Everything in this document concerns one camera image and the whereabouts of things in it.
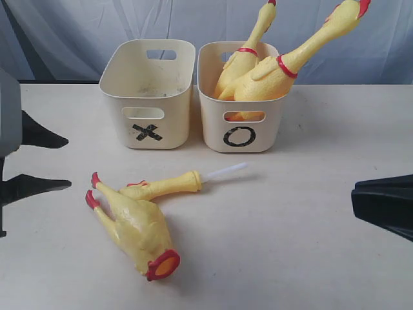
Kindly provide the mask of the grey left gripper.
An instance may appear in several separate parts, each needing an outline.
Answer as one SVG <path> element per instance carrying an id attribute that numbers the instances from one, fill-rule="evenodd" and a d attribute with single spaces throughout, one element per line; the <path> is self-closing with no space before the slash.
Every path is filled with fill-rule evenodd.
<path id="1" fill-rule="evenodd" d="M 3 229 L 3 206 L 44 192 L 60 191 L 72 185 L 68 180 L 50 180 L 20 174 L 3 181 L 6 157 L 16 151 L 20 144 L 48 149 L 60 149 L 69 140 L 48 130 L 22 110 L 19 82 L 1 69 L 1 237 Z"/>

